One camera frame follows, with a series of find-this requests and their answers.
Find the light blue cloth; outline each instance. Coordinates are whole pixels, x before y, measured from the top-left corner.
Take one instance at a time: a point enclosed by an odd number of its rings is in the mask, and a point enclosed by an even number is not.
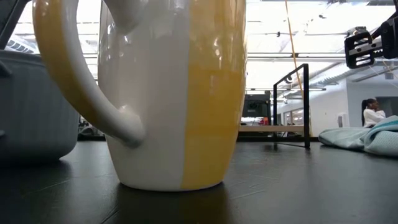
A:
[[[319,134],[319,140],[327,146],[383,156],[398,156],[398,116],[386,118],[372,129],[328,129]]]

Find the white shirt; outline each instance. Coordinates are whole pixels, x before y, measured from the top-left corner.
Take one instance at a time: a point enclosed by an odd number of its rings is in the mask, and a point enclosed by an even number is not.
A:
[[[384,111],[375,112],[374,110],[370,110],[370,109],[365,109],[363,111],[363,116],[365,117],[365,124],[363,126],[364,128],[367,128],[372,125],[376,125],[382,119],[386,118],[386,114]]]

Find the person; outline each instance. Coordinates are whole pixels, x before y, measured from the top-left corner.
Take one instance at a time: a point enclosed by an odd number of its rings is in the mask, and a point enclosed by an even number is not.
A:
[[[377,100],[367,99],[362,101],[362,125],[364,128],[373,128],[384,118],[386,118],[386,114],[383,110],[380,110]]]

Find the yellow and white mug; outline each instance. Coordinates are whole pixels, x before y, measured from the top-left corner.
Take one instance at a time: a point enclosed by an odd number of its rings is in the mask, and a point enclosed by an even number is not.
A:
[[[107,135],[124,185],[181,191],[220,183],[243,105],[246,1],[105,3],[98,87],[80,47],[78,0],[34,2],[37,43],[51,77]]]

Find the gray container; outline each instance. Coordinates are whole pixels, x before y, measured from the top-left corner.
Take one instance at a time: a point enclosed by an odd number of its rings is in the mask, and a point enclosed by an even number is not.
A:
[[[0,166],[57,161],[75,147],[78,120],[40,56],[0,50]]]

